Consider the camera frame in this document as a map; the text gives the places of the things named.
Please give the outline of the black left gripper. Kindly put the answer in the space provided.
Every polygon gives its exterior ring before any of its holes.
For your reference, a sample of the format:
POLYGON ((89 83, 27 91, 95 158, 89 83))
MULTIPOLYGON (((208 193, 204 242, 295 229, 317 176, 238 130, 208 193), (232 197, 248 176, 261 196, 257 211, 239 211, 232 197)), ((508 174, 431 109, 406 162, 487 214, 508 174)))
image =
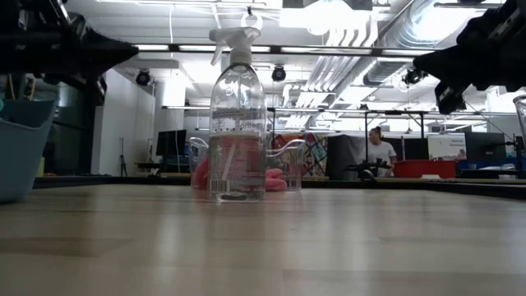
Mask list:
POLYGON ((101 76, 137 54, 62 7, 0 7, 0 74, 28 72, 57 84, 101 76))

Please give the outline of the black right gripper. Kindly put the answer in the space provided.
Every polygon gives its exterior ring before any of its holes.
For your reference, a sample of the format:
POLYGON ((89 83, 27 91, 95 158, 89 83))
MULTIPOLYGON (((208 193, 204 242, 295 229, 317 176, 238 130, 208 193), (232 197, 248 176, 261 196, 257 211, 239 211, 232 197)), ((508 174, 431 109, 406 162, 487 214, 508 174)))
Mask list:
POLYGON ((470 83, 478 90, 526 87, 526 0, 505 0, 500 7, 474 17, 459 34, 459 42, 468 46, 423 54, 413 60, 414 67, 446 86, 467 86, 464 67, 469 47, 475 67, 470 83))

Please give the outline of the pink microfiber towel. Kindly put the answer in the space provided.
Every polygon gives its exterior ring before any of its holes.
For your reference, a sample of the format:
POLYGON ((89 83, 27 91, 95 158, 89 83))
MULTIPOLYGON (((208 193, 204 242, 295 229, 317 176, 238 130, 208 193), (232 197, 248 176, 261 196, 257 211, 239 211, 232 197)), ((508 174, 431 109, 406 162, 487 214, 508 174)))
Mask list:
POLYGON ((192 175, 192 186, 196 189, 205 190, 208 186, 209 158, 205 157, 196 167, 192 175))
POLYGON ((267 169, 265 171, 265 190, 267 192, 283 192, 287 188, 284 173, 281 169, 267 169))

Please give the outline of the black ceiling spotlight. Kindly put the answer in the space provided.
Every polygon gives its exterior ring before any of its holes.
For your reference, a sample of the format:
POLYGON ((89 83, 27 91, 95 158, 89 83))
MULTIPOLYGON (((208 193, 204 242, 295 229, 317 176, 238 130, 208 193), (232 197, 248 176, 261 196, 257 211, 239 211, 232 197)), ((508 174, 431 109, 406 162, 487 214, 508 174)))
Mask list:
POLYGON ((422 70, 417 69, 416 67, 411 67, 407 70, 406 74, 402 77, 402 82, 406 86, 416 85, 425 76, 426 76, 426 73, 423 72, 422 70))

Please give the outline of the black wide monitor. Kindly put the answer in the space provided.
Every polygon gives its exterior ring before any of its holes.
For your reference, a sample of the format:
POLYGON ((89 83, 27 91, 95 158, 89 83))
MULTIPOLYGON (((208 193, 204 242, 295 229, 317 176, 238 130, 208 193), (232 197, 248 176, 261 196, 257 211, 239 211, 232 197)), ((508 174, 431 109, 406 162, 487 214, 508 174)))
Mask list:
POLYGON ((464 134, 468 161, 504 161, 505 135, 493 132, 466 132, 464 134))

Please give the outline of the red plastic tray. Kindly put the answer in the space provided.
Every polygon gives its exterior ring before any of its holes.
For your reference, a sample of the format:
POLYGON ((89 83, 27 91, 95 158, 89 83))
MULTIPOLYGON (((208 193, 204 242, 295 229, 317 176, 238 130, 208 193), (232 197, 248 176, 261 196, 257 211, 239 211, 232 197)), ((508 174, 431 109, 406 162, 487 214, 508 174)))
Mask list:
POLYGON ((394 165, 396 178, 422 178, 424 175, 455 178, 455 160, 405 160, 394 165))

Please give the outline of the standing person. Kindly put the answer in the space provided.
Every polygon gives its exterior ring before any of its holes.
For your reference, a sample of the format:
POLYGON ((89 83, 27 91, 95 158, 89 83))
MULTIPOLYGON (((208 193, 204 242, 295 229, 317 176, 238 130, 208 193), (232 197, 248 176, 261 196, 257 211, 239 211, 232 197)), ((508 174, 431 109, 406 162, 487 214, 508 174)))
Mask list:
POLYGON ((370 163, 375 163, 380 160, 381 163, 386 163, 389 168, 379 168, 378 177, 393 177, 394 165, 397 161, 397 154, 395 148, 386 141, 382 140, 381 128, 374 127, 369 131, 368 143, 367 143, 367 160, 370 163))

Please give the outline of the thin black tripod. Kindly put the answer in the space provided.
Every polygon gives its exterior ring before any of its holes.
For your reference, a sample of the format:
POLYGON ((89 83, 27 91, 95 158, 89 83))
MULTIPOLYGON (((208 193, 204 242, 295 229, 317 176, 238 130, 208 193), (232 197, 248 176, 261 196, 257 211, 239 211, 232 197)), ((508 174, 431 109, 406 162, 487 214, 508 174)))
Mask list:
POLYGON ((124 138, 119 138, 119 168, 120 168, 120 176, 121 177, 127 177, 127 164, 125 161, 125 155, 124 155, 124 138))

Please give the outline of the black desktop monitor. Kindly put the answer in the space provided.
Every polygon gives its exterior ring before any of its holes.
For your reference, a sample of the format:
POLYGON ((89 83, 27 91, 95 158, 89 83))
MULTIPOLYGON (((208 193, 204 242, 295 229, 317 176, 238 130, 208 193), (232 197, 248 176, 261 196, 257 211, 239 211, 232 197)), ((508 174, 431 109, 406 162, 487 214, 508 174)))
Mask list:
POLYGON ((159 132, 155 154, 157 156, 184 156, 187 131, 159 132))

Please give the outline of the black partition panel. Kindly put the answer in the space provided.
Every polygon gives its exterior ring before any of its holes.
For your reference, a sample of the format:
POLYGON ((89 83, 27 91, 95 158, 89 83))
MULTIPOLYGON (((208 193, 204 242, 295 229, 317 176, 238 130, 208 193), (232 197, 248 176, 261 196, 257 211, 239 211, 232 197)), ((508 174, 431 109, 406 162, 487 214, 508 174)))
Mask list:
POLYGON ((348 171, 350 165, 360 164, 365 153, 366 140, 364 137, 341 134, 329 136, 327 143, 327 161, 325 175, 330 180, 353 181, 358 173, 348 171))

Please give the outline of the clear plastic spray bottle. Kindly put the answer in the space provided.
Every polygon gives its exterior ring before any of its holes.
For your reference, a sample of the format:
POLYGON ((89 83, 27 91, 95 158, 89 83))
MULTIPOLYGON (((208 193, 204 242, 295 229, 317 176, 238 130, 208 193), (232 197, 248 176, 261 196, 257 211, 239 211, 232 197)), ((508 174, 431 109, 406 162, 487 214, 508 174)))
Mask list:
POLYGON ((217 201, 255 201, 265 193, 265 92, 251 65, 254 27, 211 30, 217 63, 224 49, 229 64, 210 97, 208 192, 217 201))

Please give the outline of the teal plastic basket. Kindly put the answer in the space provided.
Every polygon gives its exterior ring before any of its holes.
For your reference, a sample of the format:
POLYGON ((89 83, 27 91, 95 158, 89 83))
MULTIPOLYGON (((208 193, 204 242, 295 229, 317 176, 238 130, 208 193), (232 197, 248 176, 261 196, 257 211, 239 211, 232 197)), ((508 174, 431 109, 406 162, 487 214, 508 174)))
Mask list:
POLYGON ((0 109, 0 204, 32 190, 57 108, 55 99, 5 100, 0 109))

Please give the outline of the colourful graffiti board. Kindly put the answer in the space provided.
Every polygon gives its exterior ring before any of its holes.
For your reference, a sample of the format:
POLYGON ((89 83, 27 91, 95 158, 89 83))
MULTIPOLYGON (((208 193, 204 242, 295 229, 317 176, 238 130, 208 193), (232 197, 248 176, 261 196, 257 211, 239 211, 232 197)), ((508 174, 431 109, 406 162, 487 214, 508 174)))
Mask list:
POLYGON ((292 140, 304 140, 302 176, 323 178, 328 159, 328 137, 316 133, 275 133, 267 135, 267 147, 278 150, 292 140))

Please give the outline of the clear plastic basket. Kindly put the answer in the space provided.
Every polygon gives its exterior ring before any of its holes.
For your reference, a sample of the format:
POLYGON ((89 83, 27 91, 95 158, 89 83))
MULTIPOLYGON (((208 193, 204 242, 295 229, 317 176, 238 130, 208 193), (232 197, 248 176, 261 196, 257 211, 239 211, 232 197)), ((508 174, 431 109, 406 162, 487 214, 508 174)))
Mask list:
MULTIPOLYGON (((292 140, 283 148, 278 150, 270 149, 267 151, 267 169, 281 169, 283 171, 284 181, 287 183, 285 191, 299 191, 302 188, 304 143, 304 140, 292 140)), ((208 157, 209 146, 204 140, 198 137, 191 137, 189 144, 189 162, 192 179, 196 167, 205 157, 208 157)))

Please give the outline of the white wall sign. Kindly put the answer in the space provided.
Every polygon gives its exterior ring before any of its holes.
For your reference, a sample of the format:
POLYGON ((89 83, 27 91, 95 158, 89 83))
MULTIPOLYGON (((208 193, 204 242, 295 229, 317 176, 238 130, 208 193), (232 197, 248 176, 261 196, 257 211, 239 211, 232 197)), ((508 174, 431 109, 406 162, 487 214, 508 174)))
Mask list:
POLYGON ((431 135, 427 137, 430 160, 466 160, 465 135, 431 135))

